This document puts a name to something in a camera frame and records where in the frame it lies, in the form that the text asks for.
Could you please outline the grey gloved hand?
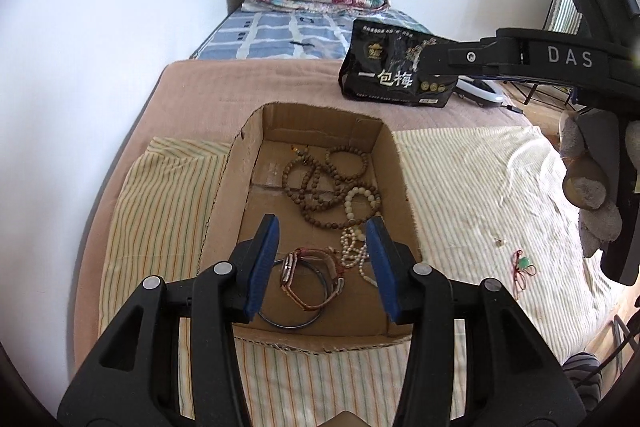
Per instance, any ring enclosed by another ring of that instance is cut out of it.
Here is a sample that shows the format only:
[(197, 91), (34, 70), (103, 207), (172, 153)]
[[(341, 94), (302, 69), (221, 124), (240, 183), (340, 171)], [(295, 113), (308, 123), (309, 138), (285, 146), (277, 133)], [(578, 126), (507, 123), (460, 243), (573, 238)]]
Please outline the grey gloved hand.
[(562, 190), (579, 209), (582, 255), (590, 258), (618, 239), (623, 219), (616, 206), (620, 179), (620, 126), (610, 112), (563, 112), (559, 122), (560, 155), (566, 166)]

